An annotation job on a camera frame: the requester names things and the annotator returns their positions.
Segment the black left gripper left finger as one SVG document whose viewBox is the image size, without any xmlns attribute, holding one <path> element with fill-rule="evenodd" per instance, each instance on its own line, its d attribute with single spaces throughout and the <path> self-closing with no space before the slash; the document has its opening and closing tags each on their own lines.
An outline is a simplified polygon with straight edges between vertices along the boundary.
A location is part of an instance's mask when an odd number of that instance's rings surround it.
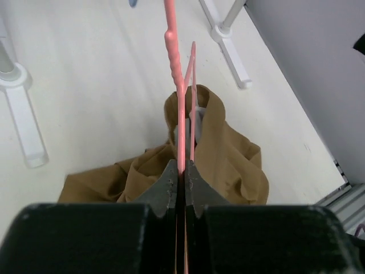
<svg viewBox="0 0 365 274">
<path fill-rule="evenodd" d="M 177 273 L 177 162 L 129 203 L 31 204 L 1 244 L 2 273 Z"/>
</svg>

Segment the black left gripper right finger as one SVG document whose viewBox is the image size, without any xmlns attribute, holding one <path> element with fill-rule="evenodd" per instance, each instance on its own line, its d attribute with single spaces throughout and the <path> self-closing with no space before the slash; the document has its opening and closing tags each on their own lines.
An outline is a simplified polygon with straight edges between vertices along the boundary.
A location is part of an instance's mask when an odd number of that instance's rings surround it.
<svg viewBox="0 0 365 274">
<path fill-rule="evenodd" d="M 358 273 L 337 217 L 318 205 L 234 205 L 186 163 L 190 273 Z"/>
</svg>

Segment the tan brown skirt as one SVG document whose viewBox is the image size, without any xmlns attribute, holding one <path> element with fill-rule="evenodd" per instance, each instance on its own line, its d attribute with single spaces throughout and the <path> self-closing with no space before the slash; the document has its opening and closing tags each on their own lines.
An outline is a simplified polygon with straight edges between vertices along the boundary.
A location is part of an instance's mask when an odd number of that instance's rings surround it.
<svg viewBox="0 0 365 274">
<path fill-rule="evenodd" d="M 260 147 L 228 125 L 224 104 L 210 89 L 197 85 L 197 97 L 199 106 L 205 109 L 201 138 L 194 150 L 201 177 L 233 204 L 266 204 L 269 182 L 262 170 Z M 175 92 L 166 99 L 164 114 L 168 126 L 165 144 L 111 166 L 68 175 L 59 202 L 124 203 L 138 198 L 177 156 Z"/>
</svg>

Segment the pink wire hanger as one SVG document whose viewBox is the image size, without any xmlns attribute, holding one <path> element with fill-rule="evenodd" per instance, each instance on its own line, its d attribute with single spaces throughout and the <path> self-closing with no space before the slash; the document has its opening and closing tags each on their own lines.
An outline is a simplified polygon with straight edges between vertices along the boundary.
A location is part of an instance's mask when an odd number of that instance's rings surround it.
<svg viewBox="0 0 365 274">
<path fill-rule="evenodd" d="M 174 1 L 164 1 L 167 30 L 164 34 L 165 46 L 168 52 L 171 75 L 177 92 L 177 217 L 176 217 L 176 273 L 188 273 L 188 247 L 186 234 L 186 205 L 185 205 L 185 162 L 186 162 L 186 133 L 185 133 L 185 95 L 190 78 L 196 79 L 195 59 L 196 43 L 192 43 L 190 59 L 185 76 L 181 71 L 179 39 L 177 33 L 176 10 Z"/>
</svg>

